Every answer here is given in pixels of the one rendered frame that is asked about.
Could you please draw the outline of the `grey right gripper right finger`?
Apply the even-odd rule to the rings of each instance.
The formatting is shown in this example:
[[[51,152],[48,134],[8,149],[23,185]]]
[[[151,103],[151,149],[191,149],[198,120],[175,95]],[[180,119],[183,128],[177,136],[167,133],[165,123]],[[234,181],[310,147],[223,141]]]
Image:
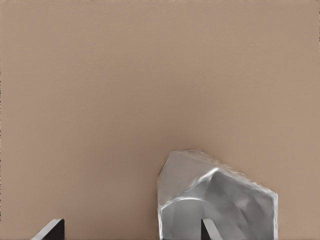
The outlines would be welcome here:
[[[201,220],[201,240],[221,240],[222,237],[211,219]]]

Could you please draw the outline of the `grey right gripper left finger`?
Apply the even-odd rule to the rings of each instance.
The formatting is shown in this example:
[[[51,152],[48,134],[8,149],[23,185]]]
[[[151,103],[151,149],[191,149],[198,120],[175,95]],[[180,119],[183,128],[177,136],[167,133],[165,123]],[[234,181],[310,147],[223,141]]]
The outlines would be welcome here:
[[[31,240],[65,240],[65,220],[62,218],[51,220]]]

